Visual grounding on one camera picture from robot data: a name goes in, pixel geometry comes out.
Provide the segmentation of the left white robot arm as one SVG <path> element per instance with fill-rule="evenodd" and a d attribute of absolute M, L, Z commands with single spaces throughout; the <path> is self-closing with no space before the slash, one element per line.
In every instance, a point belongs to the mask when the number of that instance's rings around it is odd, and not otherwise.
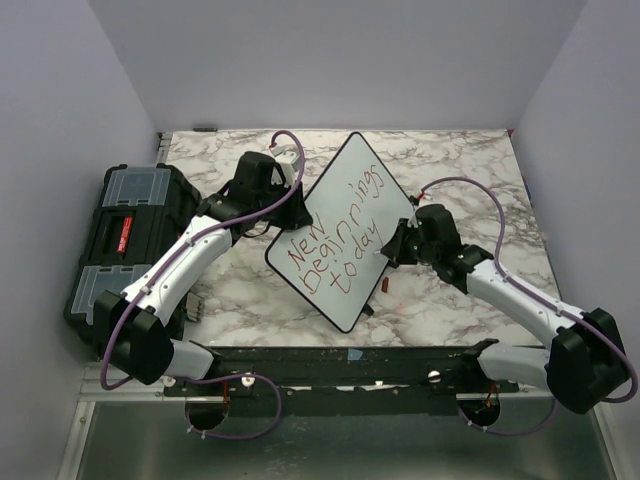
<path fill-rule="evenodd" d="M 297 230 L 313 220 L 304 204 L 306 158 L 273 148 L 248 151 L 234 177 L 198 206 L 175 243 L 136 281 L 94 303 L 93 345 L 104 367 L 149 385 L 163 376 L 187 378 L 201 395 L 222 380 L 212 350 L 177 340 L 167 326 L 203 272 L 259 222 Z"/>

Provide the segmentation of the black framed whiteboard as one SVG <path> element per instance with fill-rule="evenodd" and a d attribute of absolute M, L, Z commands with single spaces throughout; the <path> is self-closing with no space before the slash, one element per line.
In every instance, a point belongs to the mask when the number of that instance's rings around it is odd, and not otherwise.
<path fill-rule="evenodd" d="M 334 327 L 350 332 L 387 266 L 373 255 L 413 213 L 408 196 L 359 132 L 348 136 L 305 197 L 312 224 L 279 233 L 269 267 Z"/>

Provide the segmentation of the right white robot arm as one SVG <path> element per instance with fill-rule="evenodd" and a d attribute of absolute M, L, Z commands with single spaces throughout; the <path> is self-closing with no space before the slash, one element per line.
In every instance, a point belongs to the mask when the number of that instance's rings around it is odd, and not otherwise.
<path fill-rule="evenodd" d="M 540 342 L 538 348 L 479 343 L 459 370 L 467 389 L 480 392 L 494 381 L 530 385 L 584 414 L 610 401 L 624 383 L 637 381 L 611 314 L 566 304 L 510 274 L 495 255 L 462 242 L 443 205 L 423 206 L 400 219 L 381 253 L 392 267 L 432 268 L 441 281 L 488 303 Z"/>

